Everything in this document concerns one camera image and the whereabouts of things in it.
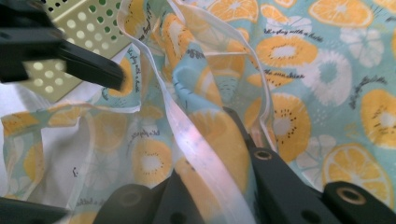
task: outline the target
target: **clip hole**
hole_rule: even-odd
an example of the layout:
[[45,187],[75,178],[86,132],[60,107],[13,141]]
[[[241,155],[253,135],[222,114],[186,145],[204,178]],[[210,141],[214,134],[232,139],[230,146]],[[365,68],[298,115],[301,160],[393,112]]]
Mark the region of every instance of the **clip hole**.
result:
[[272,155],[266,151],[256,151],[254,156],[262,161],[268,161],[272,159]]
[[337,194],[347,203],[352,203],[356,205],[363,205],[366,203],[366,199],[363,195],[352,188],[339,188],[337,189]]
[[130,190],[120,196],[120,204],[125,207],[134,206],[142,200],[142,195],[138,190]]

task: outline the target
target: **orange slice print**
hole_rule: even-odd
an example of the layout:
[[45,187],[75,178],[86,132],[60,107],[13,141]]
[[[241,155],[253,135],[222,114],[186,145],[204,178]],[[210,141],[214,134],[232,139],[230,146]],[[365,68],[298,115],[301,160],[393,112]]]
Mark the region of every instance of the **orange slice print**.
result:
[[297,2],[297,0],[275,0],[282,7],[292,7]]
[[111,153],[120,146],[127,128],[126,115],[101,112],[93,117],[93,123],[95,149]]
[[357,184],[393,207],[393,188],[387,173],[359,144],[335,147],[324,159],[322,179],[323,185],[335,181]]
[[367,27],[374,18],[372,10],[359,0],[318,0],[309,14],[320,22],[341,27]]
[[262,4],[260,6],[262,15],[267,19],[272,19],[279,22],[287,22],[289,19],[282,14],[276,7],[269,4]]
[[256,0],[217,0],[208,9],[223,21],[257,21],[259,8]]

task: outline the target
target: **kiwi slice print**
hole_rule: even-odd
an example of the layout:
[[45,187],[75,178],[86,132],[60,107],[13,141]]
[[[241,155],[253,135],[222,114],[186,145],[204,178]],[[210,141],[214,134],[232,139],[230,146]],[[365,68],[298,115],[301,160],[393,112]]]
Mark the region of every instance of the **kiwi slice print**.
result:
[[[270,73],[266,73],[265,79],[267,80],[270,91],[293,81],[291,77],[288,77],[288,75],[282,71],[271,71]],[[256,87],[262,87],[262,77],[260,74],[249,76],[247,82]]]
[[304,103],[286,93],[275,93],[274,133],[279,154],[285,162],[293,161],[303,153],[311,134],[311,121]]
[[170,175],[172,151],[154,139],[141,139],[132,152],[132,172],[136,184],[153,188]]
[[298,36],[273,36],[262,40],[256,47],[259,60],[273,67],[295,67],[312,63],[318,48]]
[[172,13],[165,17],[162,33],[166,55],[172,68],[175,68],[194,37],[183,22]]
[[133,0],[129,4],[129,14],[125,20],[124,28],[125,32],[134,37],[140,37],[141,28],[146,21],[145,10],[143,10],[143,4],[145,0]]
[[375,145],[396,149],[396,97],[384,90],[373,90],[361,99],[361,122]]

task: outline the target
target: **basket hole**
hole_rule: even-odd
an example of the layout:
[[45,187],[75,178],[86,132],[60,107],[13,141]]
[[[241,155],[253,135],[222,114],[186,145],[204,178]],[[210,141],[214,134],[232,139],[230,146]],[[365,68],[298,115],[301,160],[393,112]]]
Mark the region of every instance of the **basket hole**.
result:
[[102,43],[102,49],[108,49],[109,45],[107,42]]
[[78,32],[77,32],[77,37],[80,38],[80,39],[83,39],[83,38],[85,37],[84,32],[78,31]]
[[33,83],[35,84],[35,86],[40,87],[44,84],[44,81],[41,78],[36,78]]
[[33,64],[33,68],[35,69],[35,70],[42,70],[43,69],[43,67],[44,67],[44,65],[43,65],[43,63],[34,63]]
[[46,91],[47,93],[52,93],[52,92],[53,92],[53,87],[47,86],[46,89],[45,89],[45,91]]
[[96,11],[96,6],[90,6],[89,9],[90,9],[90,12],[93,13]]
[[67,26],[68,26],[69,28],[71,28],[71,29],[74,29],[74,28],[76,27],[76,22],[73,21],[73,20],[69,20],[69,21],[67,22]]
[[92,31],[95,30],[95,26],[92,23],[88,23],[87,24],[87,30],[92,32]]
[[75,41],[74,41],[74,39],[73,39],[73,38],[67,38],[67,41],[68,41],[68,42],[70,42],[70,43],[72,43],[72,44],[74,44],[74,43],[75,43]]
[[78,18],[79,18],[81,21],[85,21],[85,20],[87,20],[87,15],[85,15],[84,12],[79,12],[79,13],[78,13]]
[[103,23],[104,19],[103,19],[103,17],[98,17],[97,20],[98,20],[99,23]]
[[64,70],[64,64],[63,63],[56,63],[55,68],[58,71],[63,71]]
[[94,37],[95,37],[95,40],[97,40],[97,41],[101,41],[102,40],[102,35],[101,34],[96,34]]
[[53,72],[52,71],[47,71],[44,73],[44,76],[46,76],[47,78],[53,78]]
[[64,80],[58,77],[55,79],[55,84],[58,86],[62,86],[64,84]]
[[93,46],[93,43],[92,43],[92,41],[91,40],[87,40],[87,41],[85,41],[85,47],[87,47],[87,48],[92,48],[92,46]]
[[113,10],[108,9],[108,10],[106,11],[106,14],[107,14],[107,16],[111,17],[111,16],[113,15]]

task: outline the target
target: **printed fabric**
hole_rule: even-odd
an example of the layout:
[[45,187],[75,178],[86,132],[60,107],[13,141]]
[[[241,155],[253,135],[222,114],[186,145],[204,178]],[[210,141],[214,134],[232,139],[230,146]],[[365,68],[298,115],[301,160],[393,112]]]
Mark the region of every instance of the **printed fabric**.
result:
[[92,222],[117,188],[173,169],[205,222],[254,222],[228,107],[307,185],[351,182],[396,211],[394,1],[123,0],[118,25],[133,41],[121,91],[2,118],[6,197],[28,200],[46,177],[42,129],[87,122],[65,222]]

